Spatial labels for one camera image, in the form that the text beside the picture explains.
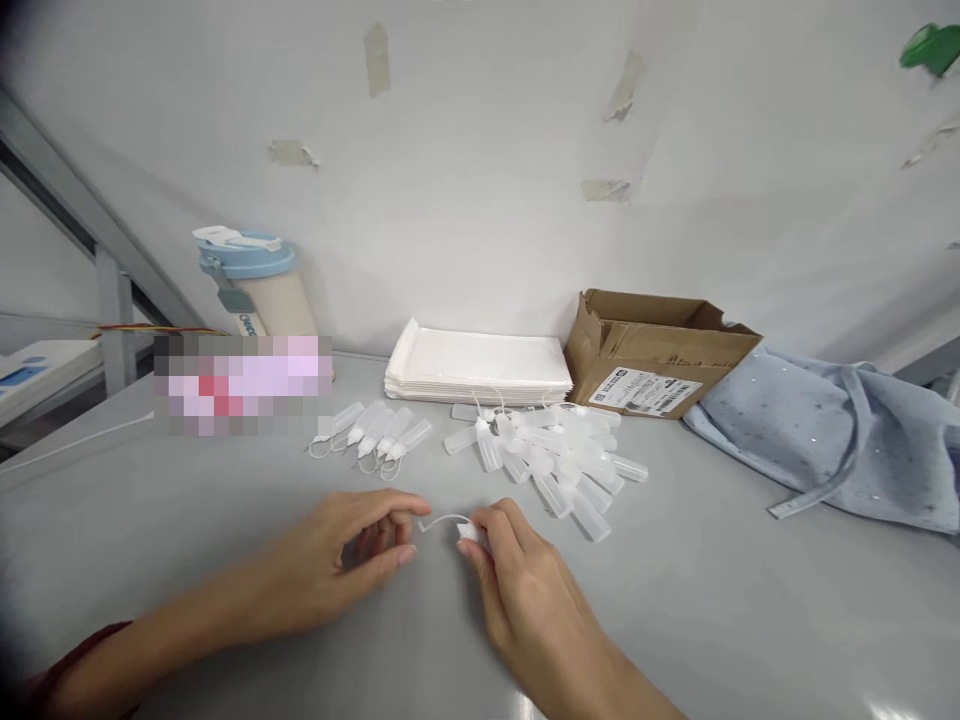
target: box flap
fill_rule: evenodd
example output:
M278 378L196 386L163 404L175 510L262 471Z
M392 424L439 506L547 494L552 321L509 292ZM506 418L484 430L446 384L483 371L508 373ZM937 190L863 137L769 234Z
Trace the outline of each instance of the box flap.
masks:
M611 323L600 354L663 366L732 369L758 342L756 335Z
M703 300L635 295L587 290L587 309L601 320L676 325L683 327L704 304Z

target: finger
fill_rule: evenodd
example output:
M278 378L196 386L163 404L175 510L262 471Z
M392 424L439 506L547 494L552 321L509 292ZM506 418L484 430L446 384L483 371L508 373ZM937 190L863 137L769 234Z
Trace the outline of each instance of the finger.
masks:
M405 511L417 516L433 512L430 503L419 495L404 493L394 488L357 493L352 503L344 508L341 537L344 542L352 538L367 525L373 525L380 518L394 511Z
M401 545L370 558L360 567L341 575L339 582L348 603L353 603L379 587L383 587L404 565L417 556L413 545Z
M487 619L487 633L495 646L502 646L509 637L507 613L500 599L500 583L490 555L473 540L460 540L457 549L463 554L480 583L480 596L483 598L483 615Z
M390 522L396 528L397 545L406 545L413 535L413 516L407 512L395 510L390 513Z
M357 542L357 560L366 560L370 552L370 544L376 537L377 528L373 525L363 529L360 534L360 540Z
M413 521L410 523L401 523L397 525L396 543L397 545L407 545L413 537Z
M523 550L510 525L510 519L503 510L493 507L479 508L470 519L487 531L487 538L493 549L493 560L499 568L510 570L520 564Z
M513 533L517 536L517 542L524 550L530 550L543 543L543 538L530 527L526 515L523 514L520 506L512 498L503 498L503 500L494 503L492 507L503 510L507 514L510 527L513 528Z
M380 522L377 523L378 532L377 540L373 544L373 554L379 555L388 547L390 547L390 542L393 540L393 523L390 522L390 518L385 517L381 518Z

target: tape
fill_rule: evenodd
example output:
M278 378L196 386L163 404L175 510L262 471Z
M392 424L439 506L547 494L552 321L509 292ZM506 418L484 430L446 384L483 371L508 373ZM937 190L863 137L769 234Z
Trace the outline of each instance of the tape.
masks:
M637 91L637 85L640 84L640 78L646 71L646 63L637 53L631 51L627 54L627 61L623 64L623 72L620 74L620 82L613 91L610 98L610 104L607 106L607 112L603 116L604 122L616 120L623 122L624 118L630 114L633 108L633 94Z
M390 54L387 48L387 31L377 23L363 36L363 48L367 54L367 84L370 97L382 95L390 89Z
M270 159L282 167L320 167L320 161L313 157L302 140L271 140L267 151Z
M626 180L584 180L580 192L587 202L625 203L630 199L630 187Z

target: blue bottle lid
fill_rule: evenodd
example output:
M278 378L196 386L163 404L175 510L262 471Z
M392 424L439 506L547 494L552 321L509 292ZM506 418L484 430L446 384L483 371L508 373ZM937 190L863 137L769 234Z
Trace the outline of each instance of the blue bottle lid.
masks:
M273 277L297 267L290 243L276 235L238 232L216 225L193 231L200 248L200 269L217 275L219 260L228 280Z

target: green object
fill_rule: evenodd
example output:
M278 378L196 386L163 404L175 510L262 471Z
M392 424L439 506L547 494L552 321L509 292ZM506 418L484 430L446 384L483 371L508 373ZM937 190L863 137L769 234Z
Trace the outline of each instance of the green object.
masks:
M960 25L941 28L930 23L914 33L903 49L900 64L903 67L923 65L931 75L943 77L960 57Z

